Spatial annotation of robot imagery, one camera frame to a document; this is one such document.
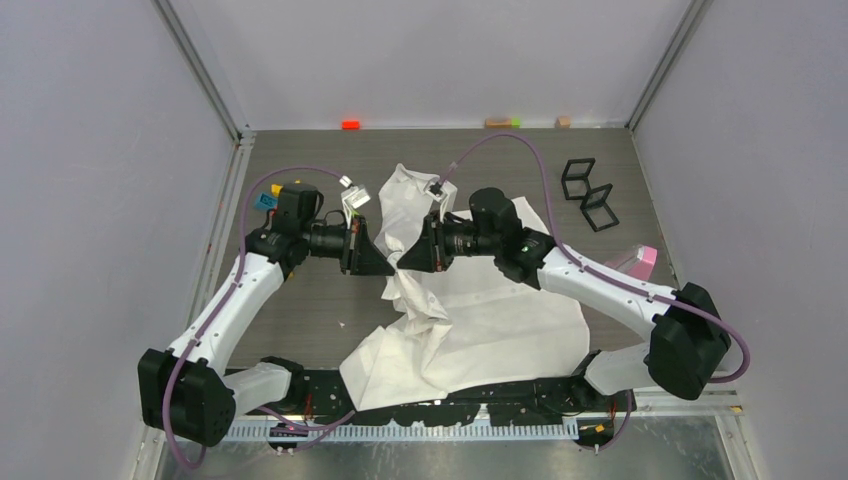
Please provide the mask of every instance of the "wooden block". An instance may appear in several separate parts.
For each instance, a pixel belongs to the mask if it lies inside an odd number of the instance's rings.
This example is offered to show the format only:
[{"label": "wooden block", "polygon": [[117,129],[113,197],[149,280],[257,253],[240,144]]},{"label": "wooden block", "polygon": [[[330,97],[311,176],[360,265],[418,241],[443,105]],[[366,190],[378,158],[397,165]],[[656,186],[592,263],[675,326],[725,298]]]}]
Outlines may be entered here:
[{"label": "wooden block", "polygon": [[486,128],[512,128],[512,119],[509,117],[489,117],[486,119]]}]

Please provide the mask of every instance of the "white cloth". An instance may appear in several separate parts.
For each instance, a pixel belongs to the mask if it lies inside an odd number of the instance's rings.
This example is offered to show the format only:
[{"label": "white cloth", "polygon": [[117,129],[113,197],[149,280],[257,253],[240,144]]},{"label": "white cloth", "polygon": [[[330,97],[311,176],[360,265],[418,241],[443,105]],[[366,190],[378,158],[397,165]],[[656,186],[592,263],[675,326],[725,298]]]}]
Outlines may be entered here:
[{"label": "white cloth", "polygon": [[[431,208],[424,192],[434,177],[398,165],[380,190],[383,228],[375,243],[393,265],[421,234]],[[547,232],[523,197],[514,202],[525,226]],[[442,273],[398,270],[383,299],[404,315],[378,327],[339,367],[357,410],[569,375],[589,350],[577,301],[513,283],[491,257],[457,257]]]}]

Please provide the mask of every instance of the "blue object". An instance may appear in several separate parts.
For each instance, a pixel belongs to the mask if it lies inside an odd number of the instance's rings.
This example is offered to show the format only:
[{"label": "blue object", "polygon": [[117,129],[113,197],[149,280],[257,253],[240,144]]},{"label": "blue object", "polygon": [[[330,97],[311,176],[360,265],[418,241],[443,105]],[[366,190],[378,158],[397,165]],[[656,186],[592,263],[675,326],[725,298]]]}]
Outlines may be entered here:
[{"label": "blue object", "polygon": [[267,212],[272,208],[277,208],[277,199],[267,193],[260,193],[253,202],[253,208],[262,212]]}]

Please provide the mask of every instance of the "gray wall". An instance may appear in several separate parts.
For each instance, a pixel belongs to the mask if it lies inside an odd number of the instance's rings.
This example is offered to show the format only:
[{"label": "gray wall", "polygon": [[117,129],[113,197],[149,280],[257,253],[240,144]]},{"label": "gray wall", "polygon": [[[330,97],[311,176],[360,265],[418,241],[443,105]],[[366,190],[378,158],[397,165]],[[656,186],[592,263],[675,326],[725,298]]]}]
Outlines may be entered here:
[{"label": "gray wall", "polygon": [[126,478],[232,147],[150,2],[0,11],[0,478]]},{"label": "gray wall", "polygon": [[230,110],[257,130],[338,129],[347,116],[391,128],[476,128],[493,115],[623,126],[689,4],[174,1]]},{"label": "gray wall", "polygon": [[844,478],[848,3],[715,2],[637,132],[672,259],[753,364],[772,478]]}]

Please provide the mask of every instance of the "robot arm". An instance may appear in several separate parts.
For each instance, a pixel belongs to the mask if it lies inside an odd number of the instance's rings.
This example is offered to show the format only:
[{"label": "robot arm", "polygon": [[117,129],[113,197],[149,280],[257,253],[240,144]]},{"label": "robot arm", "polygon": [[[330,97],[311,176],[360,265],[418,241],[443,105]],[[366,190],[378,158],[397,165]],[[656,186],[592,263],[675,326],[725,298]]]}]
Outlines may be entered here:
[{"label": "robot arm", "polygon": [[730,348],[730,338],[700,317],[654,298],[676,299],[718,316],[706,290],[687,284],[677,291],[643,282],[565,246],[578,265],[557,248],[550,235],[523,228],[515,205],[496,188],[478,190],[469,206],[472,220],[451,214],[442,219],[438,212],[428,215],[421,237],[398,261],[398,268],[440,272],[450,267],[455,256],[493,256],[510,280],[572,297],[642,337],[642,344],[592,352],[583,361],[574,375],[582,376],[596,391],[608,396],[659,385],[687,400],[700,396]]},{"label": "robot arm", "polygon": [[164,352],[149,349],[142,356],[138,378],[142,416],[147,425],[163,427],[165,386],[177,356],[194,340],[235,281],[237,287],[179,372],[170,404],[174,433],[214,446],[226,435],[235,417],[271,402],[286,403],[292,373],[301,368],[292,362],[267,357],[253,368],[226,374],[236,344],[262,305],[307,256],[337,258],[342,273],[351,275],[394,274],[394,268],[371,243],[365,217],[354,213],[368,200],[367,193],[352,187],[342,198],[345,222],[327,225],[316,221],[323,197],[314,187],[283,186],[270,228],[258,228],[245,239],[242,276],[236,279],[240,266],[237,259],[224,284],[189,328]]}]

